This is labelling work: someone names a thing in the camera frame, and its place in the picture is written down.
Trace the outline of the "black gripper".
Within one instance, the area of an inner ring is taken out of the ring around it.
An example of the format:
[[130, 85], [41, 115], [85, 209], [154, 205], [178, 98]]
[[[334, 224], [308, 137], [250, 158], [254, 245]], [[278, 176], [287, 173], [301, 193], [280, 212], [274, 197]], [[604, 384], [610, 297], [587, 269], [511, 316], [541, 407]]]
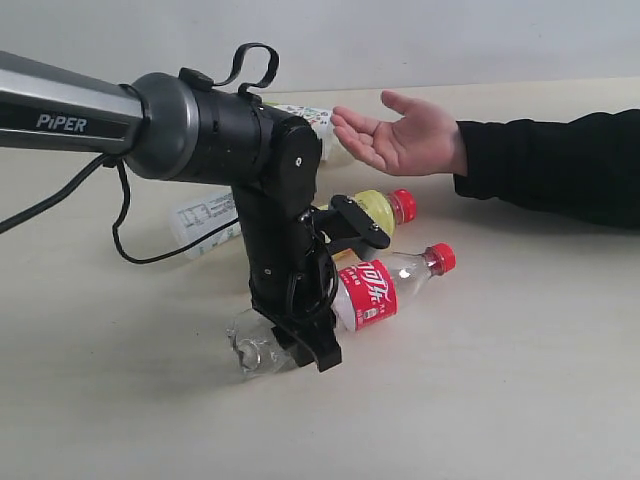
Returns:
[[331, 303], [337, 273], [316, 231], [314, 184], [232, 187], [249, 261], [252, 307], [274, 326], [282, 349], [295, 347], [299, 367], [325, 372], [342, 362]]

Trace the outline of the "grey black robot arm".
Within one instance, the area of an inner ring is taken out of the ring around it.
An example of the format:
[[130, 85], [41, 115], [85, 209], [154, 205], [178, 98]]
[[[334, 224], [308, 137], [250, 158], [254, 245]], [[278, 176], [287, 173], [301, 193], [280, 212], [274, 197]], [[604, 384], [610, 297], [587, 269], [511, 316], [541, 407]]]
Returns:
[[1, 143], [94, 154], [94, 165], [232, 190], [255, 310], [325, 371], [342, 360], [331, 310], [337, 273], [314, 225], [321, 143], [302, 118], [266, 106], [263, 77], [234, 93], [199, 71], [111, 84], [11, 53], [1, 56]]

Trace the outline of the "forearm in black sleeve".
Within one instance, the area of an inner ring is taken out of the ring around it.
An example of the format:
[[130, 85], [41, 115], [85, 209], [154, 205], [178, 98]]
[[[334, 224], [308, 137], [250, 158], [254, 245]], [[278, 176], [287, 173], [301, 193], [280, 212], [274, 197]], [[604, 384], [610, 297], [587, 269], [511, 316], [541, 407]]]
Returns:
[[458, 126], [467, 162], [466, 174], [454, 178], [458, 195], [638, 229], [638, 110]]

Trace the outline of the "bare open human hand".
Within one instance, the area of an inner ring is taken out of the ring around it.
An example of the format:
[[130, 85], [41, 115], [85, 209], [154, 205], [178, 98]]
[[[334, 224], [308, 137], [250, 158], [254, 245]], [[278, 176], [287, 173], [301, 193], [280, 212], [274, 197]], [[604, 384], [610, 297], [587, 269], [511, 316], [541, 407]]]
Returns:
[[457, 121], [442, 108], [392, 90], [382, 104], [400, 115], [383, 121], [336, 106], [333, 132], [357, 160], [393, 176], [466, 176], [466, 148]]

